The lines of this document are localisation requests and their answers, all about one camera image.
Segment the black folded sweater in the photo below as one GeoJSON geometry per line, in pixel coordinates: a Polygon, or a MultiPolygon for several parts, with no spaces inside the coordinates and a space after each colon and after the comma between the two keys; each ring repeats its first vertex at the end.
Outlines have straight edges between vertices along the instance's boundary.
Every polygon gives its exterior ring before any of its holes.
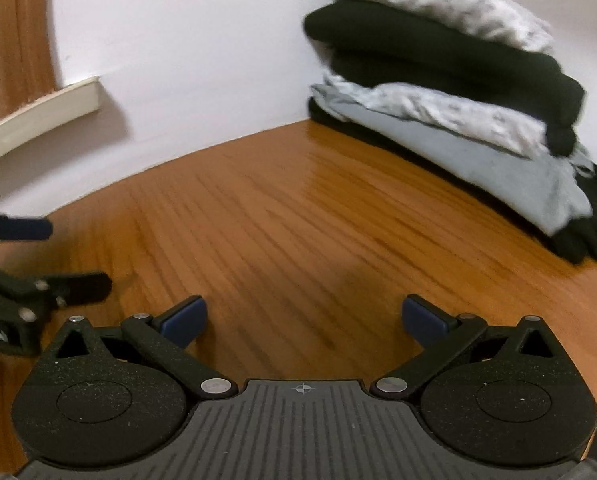
{"type": "Polygon", "coordinates": [[[585,90],[550,55],[467,36],[362,0],[341,0],[311,12],[304,31],[332,48],[333,70],[355,84],[404,82],[511,108],[545,123],[552,154],[574,151],[585,90]]]}

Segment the white patterned garment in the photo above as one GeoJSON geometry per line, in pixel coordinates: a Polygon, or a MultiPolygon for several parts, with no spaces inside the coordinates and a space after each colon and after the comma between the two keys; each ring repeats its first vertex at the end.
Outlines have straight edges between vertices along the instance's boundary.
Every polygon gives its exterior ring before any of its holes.
{"type": "Polygon", "coordinates": [[[547,125],[511,108],[451,96],[405,82],[368,88],[333,70],[323,72],[323,82],[372,112],[417,120],[527,158],[549,151],[547,125]]]}
{"type": "Polygon", "coordinates": [[[390,6],[467,36],[525,52],[551,54],[551,26],[512,0],[364,0],[390,6]]]}

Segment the brown wooden window frame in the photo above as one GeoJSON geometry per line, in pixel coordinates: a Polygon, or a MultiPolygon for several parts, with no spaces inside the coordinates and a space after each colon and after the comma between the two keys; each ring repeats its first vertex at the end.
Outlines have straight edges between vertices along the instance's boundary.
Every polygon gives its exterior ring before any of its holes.
{"type": "Polygon", "coordinates": [[[0,119],[56,90],[48,0],[0,0],[0,119]]]}

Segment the black bottom folded garment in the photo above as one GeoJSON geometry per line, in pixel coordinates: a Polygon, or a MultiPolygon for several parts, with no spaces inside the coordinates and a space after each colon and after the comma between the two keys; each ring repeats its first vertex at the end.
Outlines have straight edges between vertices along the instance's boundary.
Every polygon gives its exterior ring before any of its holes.
{"type": "Polygon", "coordinates": [[[498,200],[497,197],[481,188],[477,188],[472,183],[462,181],[447,170],[435,165],[434,162],[430,162],[395,141],[385,138],[381,133],[374,132],[361,125],[341,122],[320,108],[314,98],[308,100],[307,107],[310,118],[318,124],[330,127],[376,148],[382,148],[382,150],[412,162],[415,166],[432,172],[435,176],[455,185],[461,191],[473,196],[482,204],[501,214],[503,218],[506,218],[507,221],[510,221],[527,235],[535,238],[554,255],[565,259],[569,263],[580,264],[587,257],[597,261],[597,165],[593,165],[595,171],[593,178],[577,177],[578,185],[583,189],[586,196],[591,198],[592,217],[571,220],[563,229],[548,236],[510,206],[498,200]]]}

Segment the beige window sill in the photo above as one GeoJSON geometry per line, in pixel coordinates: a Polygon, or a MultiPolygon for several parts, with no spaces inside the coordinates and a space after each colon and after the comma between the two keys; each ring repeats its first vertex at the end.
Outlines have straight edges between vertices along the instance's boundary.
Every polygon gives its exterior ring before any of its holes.
{"type": "Polygon", "coordinates": [[[100,88],[98,78],[79,81],[0,119],[0,158],[38,136],[96,112],[101,105],[100,88]]]}

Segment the folded white patterned garment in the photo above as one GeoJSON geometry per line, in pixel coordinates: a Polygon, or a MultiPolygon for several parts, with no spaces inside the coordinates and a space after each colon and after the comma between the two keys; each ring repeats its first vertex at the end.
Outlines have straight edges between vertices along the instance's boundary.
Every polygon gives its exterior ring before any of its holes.
{"type": "Polygon", "coordinates": [[[323,72],[323,82],[372,112],[417,120],[527,158],[549,151],[547,125],[511,108],[451,96],[405,82],[368,88],[333,70],[323,72]]]}

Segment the grey folded garment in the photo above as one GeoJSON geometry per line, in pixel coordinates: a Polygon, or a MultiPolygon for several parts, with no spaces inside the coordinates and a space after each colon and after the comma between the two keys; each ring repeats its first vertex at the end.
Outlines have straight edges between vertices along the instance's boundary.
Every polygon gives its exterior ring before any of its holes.
{"type": "Polygon", "coordinates": [[[573,160],[549,153],[525,158],[422,122],[368,110],[328,84],[314,84],[311,92],[325,114],[345,126],[367,129],[373,138],[390,140],[475,185],[548,236],[571,220],[592,216],[591,200],[576,180],[580,169],[591,167],[585,155],[573,160]]]}

